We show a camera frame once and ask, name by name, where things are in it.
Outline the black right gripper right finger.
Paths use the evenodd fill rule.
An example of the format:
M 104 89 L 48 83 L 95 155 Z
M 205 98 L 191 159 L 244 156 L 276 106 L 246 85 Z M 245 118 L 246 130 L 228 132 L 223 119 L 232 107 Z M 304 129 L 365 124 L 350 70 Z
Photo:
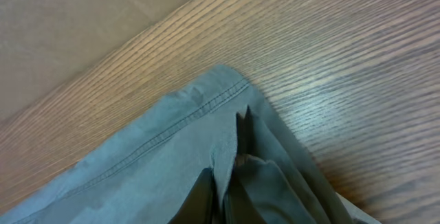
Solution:
M 252 111 L 247 106 L 245 113 L 236 114 L 237 152 L 230 176 L 228 189 L 225 194 L 225 222 L 236 224 L 265 223 L 265 220 L 255 208 L 246 187 L 252 181 L 247 178 L 246 165 L 255 140 Z

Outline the grey shorts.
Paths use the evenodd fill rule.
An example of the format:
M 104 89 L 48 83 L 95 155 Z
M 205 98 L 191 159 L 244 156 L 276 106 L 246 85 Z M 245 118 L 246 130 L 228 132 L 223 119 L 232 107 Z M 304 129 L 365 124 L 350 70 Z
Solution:
M 263 94 L 217 65 L 164 96 L 72 169 L 6 212 L 2 223 L 168 223 L 212 169 L 211 223 L 226 223 L 236 114 L 252 111 L 246 189 L 265 223 L 373 223 L 340 196 Z

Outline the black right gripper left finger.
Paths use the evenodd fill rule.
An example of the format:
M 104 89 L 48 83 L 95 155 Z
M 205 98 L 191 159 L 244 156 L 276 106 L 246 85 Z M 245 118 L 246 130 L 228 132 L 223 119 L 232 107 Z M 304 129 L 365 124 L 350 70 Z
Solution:
M 211 168 L 204 168 L 185 201 L 169 224 L 210 224 L 215 201 L 215 181 Z

